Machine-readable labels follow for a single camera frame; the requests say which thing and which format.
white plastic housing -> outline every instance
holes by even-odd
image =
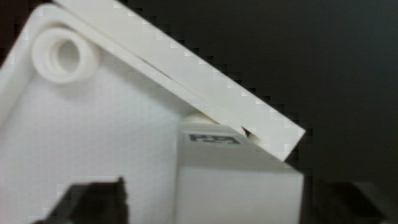
[[[180,126],[177,224],[298,224],[303,174],[218,124]]]

black background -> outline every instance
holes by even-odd
[[[3,59],[42,2],[0,0]],[[129,4],[308,129],[292,165],[398,202],[398,0]]]

white plastic part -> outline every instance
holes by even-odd
[[[58,27],[36,38],[33,60],[42,76],[59,84],[72,83],[95,75],[100,52],[84,37],[67,28]]]
[[[184,122],[177,224],[298,224],[305,176],[223,125]]]
[[[207,116],[262,139],[285,160],[305,129],[116,0],[56,0],[171,81],[207,102]]]
[[[86,8],[91,13],[100,8],[95,1],[79,4],[88,7],[88,3],[93,3],[93,8]],[[99,11],[104,18],[113,18],[115,10]],[[72,85],[54,85],[43,80],[33,61],[36,38],[59,27],[86,38],[104,55],[90,82]],[[127,28],[118,35],[138,33],[143,37],[143,32],[146,27]],[[175,211],[178,123],[200,110],[235,129],[246,127],[239,117],[232,118],[239,115],[230,111],[232,99],[226,99],[226,108],[225,104],[216,105],[212,97],[203,97],[170,77],[113,35],[90,25],[75,11],[52,4],[36,9],[0,71],[0,223],[33,223],[42,219],[74,183],[115,181],[125,176],[130,221],[164,224]],[[146,44],[157,45],[157,40],[150,40]],[[168,49],[159,49],[159,53],[168,54],[175,48]],[[184,65],[182,58],[173,58],[173,64]],[[269,112],[258,115],[262,130],[271,131],[271,137],[278,136],[276,142],[296,144],[301,137],[290,134],[301,135],[303,129],[292,122],[282,126],[287,120],[274,122]],[[276,132],[264,121],[278,125]]]

